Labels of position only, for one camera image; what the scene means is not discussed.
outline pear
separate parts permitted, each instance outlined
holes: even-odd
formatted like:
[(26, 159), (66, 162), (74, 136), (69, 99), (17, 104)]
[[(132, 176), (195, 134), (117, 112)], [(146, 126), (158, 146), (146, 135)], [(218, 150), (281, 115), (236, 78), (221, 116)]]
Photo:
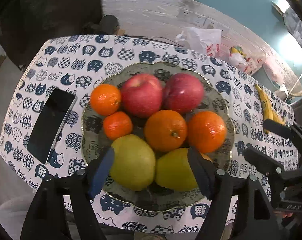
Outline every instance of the pear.
[(155, 182), (158, 185), (177, 191), (198, 187), (188, 162), (188, 149), (173, 150), (157, 160)]
[(117, 183), (141, 191), (153, 182), (155, 154), (144, 140), (129, 134), (116, 139), (111, 146), (115, 156), (110, 176)]

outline tablecloth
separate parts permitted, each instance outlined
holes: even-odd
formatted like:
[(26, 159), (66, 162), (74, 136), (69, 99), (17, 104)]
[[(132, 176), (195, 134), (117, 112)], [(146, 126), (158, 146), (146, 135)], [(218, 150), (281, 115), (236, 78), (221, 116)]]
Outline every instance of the tablecloth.
[[(281, 162), (285, 169), (297, 167), (297, 149), (290, 140), (263, 133), (262, 109), (254, 88), (257, 81), (232, 65), (202, 53), (172, 45), (125, 36), (77, 35), (45, 42), (22, 76), (9, 105), (0, 136), (0, 154), (30, 187), (38, 189), (47, 174), (69, 176), (84, 168), (81, 153), (81, 116), (92, 90), (108, 76), (120, 73), (134, 63), (172, 62), (204, 75), (226, 100), (235, 127), (235, 144), (228, 172), (246, 178), (254, 174), (270, 197), (267, 178), (247, 163), (242, 152), (255, 147)], [(49, 164), (43, 165), (27, 150), (26, 145), (37, 117), (54, 88), (73, 93), (77, 101), (68, 113), (58, 135)], [(290, 106), (269, 90), (272, 107), (286, 124), (292, 124)], [(237, 198), (233, 197), (227, 223), (234, 219)], [(72, 210), (70, 198), (65, 207)], [(210, 201), (203, 200), (186, 208), (166, 212), (146, 212), (122, 203), (102, 191), (92, 207), (99, 222), (142, 232), (196, 232), (203, 223)]]

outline red apple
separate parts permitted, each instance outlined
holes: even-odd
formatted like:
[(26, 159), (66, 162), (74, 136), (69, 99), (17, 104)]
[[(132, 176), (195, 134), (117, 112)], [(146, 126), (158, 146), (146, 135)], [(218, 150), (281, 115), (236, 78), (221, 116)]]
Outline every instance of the red apple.
[(185, 114), (196, 108), (204, 96), (203, 86), (195, 76), (178, 73), (173, 75), (163, 90), (164, 107)]
[(162, 103), (160, 81), (150, 74), (137, 74), (129, 78), (121, 88), (121, 104), (137, 117), (148, 118), (159, 111)]

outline fruit plate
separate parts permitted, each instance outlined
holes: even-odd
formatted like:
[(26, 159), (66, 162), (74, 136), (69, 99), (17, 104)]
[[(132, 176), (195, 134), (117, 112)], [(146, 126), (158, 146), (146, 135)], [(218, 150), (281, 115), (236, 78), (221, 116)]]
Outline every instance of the fruit plate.
[[(193, 114), (208, 110), (213, 111), (222, 117), (228, 130), (226, 139), (219, 149), (212, 153), (208, 153), (207, 155), (213, 160), (213, 164), (217, 168), (226, 171), (230, 166), (231, 149), (234, 144), (235, 132), (232, 121), (228, 115), (228, 102), (213, 88), (210, 81), (192, 70), (182, 69), (181, 67), (168, 62), (157, 62), (153, 64), (136, 63), (130, 65), (121, 73), (108, 77), (103, 83), (121, 88), (125, 81), (138, 73), (149, 73), (156, 76), (161, 81), (163, 87), (165, 86), (166, 81), (176, 73), (188, 73), (201, 81), (205, 90), (205, 97), (201, 104), (192, 112), (184, 115), (184, 118), (188, 121)], [(97, 114), (91, 108), (90, 104), (88, 104), (83, 111), (81, 120), (83, 132), (82, 153), (87, 163), (98, 158), (100, 153), (112, 143), (103, 132), (103, 119), (104, 117)], [(140, 119), (133, 116), (131, 116), (131, 119), (134, 126), (132, 133), (144, 139), (143, 127), (146, 119)], [(157, 158), (162, 155), (157, 152), (155, 154)], [(113, 198), (126, 203), (131, 203), (132, 205), (149, 212), (163, 212), (174, 207), (190, 206), (204, 198), (198, 188), (191, 191), (179, 192), (160, 187), (155, 182), (147, 189), (140, 192), (132, 191), (113, 181), (110, 176), (108, 176), (103, 189)]]

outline black smartphone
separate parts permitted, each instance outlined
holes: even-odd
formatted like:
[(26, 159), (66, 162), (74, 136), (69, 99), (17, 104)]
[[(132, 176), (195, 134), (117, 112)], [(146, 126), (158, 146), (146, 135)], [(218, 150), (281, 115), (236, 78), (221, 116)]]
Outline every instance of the black smartphone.
[(41, 163), (48, 162), (66, 114), (75, 101), (75, 95), (55, 88), (43, 106), (27, 144), (27, 150)]

